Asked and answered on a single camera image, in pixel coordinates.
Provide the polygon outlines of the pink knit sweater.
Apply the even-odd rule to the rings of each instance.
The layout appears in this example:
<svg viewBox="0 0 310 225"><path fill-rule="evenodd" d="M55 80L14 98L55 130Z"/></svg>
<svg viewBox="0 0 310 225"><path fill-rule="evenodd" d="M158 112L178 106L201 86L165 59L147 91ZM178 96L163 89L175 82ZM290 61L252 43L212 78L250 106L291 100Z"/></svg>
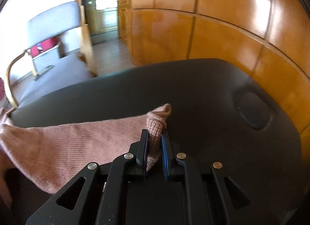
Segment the pink knit sweater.
<svg viewBox="0 0 310 225"><path fill-rule="evenodd" d="M128 152L141 131L149 133L147 169L160 156L160 136L172 111L162 105L146 115L117 120L21 128L13 124L13 110L1 109L1 198L12 205L4 174L19 169L38 188L56 193L90 162L106 164Z"/></svg>

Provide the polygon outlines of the red box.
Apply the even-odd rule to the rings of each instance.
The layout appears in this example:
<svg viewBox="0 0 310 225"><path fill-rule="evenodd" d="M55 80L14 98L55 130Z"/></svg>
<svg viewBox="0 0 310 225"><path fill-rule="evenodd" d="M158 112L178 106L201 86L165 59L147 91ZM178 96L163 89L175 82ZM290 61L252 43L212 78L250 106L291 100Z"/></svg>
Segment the red box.
<svg viewBox="0 0 310 225"><path fill-rule="evenodd" d="M55 47L59 42L58 37L52 37L47 40L44 40L37 45L30 48L30 54L32 58L38 56L39 54Z"/></svg>

